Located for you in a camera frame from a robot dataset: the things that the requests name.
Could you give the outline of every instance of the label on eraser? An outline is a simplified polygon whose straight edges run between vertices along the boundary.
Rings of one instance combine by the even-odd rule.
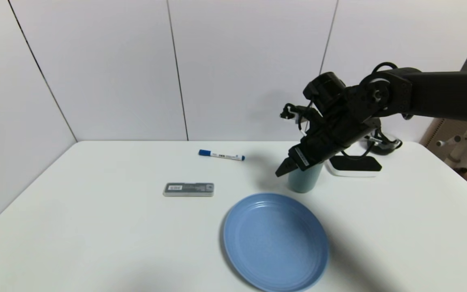
[[[209,182],[170,182],[165,186],[166,197],[211,197],[214,195],[214,184]]]

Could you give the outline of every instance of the white table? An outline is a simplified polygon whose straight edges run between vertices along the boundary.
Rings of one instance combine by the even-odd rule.
[[[258,192],[296,198],[326,228],[330,262],[311,291],[467,291],[467,183],[456,173],[405,143],[379,157],[376,178],[324,169],[296,194],[274,176],[293,144],[74,145],[0,215],[0,291],[254,290],[228,267],[219,236],[230,207]],[[215,196],[165,198],[178,181],[213,182]]]

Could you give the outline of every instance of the marker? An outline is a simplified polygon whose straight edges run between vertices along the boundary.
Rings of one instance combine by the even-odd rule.
[[[204,156],[204,157],[219,157],[219,158],[225,158],[225,159],[233,159],[233,160],[239,160],[243,161],[245,159],[244,155],[236,155],[236,156],[231,156],[231,155],[219,155],[217,153],[212,153],[210,150],[199,150],[199,155]]]

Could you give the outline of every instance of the black cable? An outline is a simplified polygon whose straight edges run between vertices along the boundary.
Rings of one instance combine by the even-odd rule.
[[[369,147],[367,147],[367,150],[365,150],[365,152],[362,155],[358,156],[358,157],[348,155],[347,153],[345,153],[345,151],[342,151],[341,153],[350,160],[359,160],[359,159],[362,159],[363,157],[368,155],[368,153],[371,151],[374,144],[375,144],[375,142],[373,142]]]
[[[306,111],[311,108],[311,105],[313,105],[313,100],[309,102],[309,105],[306,107]],[[302,131],[302,113],[298,114],[298,129]]]
[[[378,72],[378,70],[383,66],[388,66],[388,67],[390,67],[392,69],[397,69],[396,64],[391,63],[391,62],[383,62],[383,63],[378,64],[378,66],[376,66],[376,68],[374,68],[374,70],[372,70],[372,73]]]

